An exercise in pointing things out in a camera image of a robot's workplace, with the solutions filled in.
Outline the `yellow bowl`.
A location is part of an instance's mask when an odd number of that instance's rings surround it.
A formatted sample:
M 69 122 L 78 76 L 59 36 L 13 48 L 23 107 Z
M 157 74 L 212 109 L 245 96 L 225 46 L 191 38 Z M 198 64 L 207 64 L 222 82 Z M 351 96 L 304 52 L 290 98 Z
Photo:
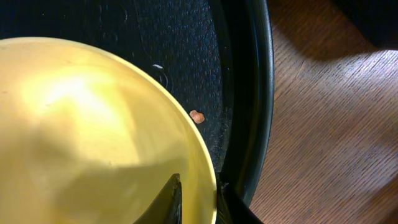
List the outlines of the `yellow bowl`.
M 209 152 L 162 85 L 90 45 L 1 41 L 2 223 L 134 223 L 173 174 L 182 222 L 214 223 Z

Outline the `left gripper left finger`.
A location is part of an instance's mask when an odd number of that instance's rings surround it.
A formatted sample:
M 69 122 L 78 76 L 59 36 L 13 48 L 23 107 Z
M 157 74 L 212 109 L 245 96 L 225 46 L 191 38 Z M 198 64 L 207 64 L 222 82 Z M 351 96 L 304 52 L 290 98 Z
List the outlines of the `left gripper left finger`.
M 134 224 L 182 224 L 182 185 L 173 174 Z

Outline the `small brown food crumb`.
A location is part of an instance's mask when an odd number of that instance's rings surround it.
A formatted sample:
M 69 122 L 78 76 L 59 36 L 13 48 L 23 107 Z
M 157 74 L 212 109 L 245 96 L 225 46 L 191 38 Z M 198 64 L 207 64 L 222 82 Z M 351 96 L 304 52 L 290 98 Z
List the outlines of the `small brown food crumb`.
M 196 124 L 200 124 L 205 120 L 204 114 L 198 112 L 197 110 L 191 110 L 191 112 L 189 112 L 189 115 Z

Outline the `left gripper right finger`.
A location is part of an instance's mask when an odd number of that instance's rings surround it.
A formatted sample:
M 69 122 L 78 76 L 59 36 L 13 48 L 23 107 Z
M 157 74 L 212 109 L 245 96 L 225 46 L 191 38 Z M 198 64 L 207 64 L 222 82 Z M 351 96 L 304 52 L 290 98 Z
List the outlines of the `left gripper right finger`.
M 217 181 L 216 224 L 262 224 L 228 183 Z

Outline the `round black tray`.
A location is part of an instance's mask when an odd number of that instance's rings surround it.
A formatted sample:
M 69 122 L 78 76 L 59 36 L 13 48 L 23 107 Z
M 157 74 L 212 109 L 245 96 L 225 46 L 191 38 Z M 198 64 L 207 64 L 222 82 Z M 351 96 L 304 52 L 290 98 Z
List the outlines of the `round black tray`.
M 198 125 L 216 179 L 249 208 L 271 133 L 274 55 L 267 1 L 1 0 L 1 37 L 55 37 L 147 72 Z

